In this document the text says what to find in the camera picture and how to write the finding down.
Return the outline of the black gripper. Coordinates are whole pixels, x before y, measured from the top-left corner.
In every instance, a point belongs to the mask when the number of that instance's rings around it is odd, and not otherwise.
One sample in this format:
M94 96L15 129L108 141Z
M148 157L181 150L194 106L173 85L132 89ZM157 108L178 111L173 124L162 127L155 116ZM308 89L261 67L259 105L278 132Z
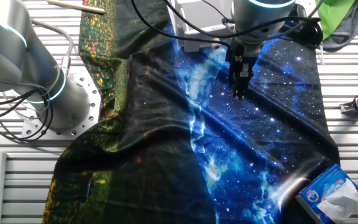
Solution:
M253 66L255 65L259 54L262 49L261 44L243 44L239 40L231 39L230 48L226 53L226 61L229 63L235 62L236 59L238 62L243 63L243 72L244 72L244 92L243 97L247 95L248 87L251 78L254 76ZM238 100L242 99L242 90L241 90L241 72L242 67L233 63L231 65L231 78L232 78L232 95Z

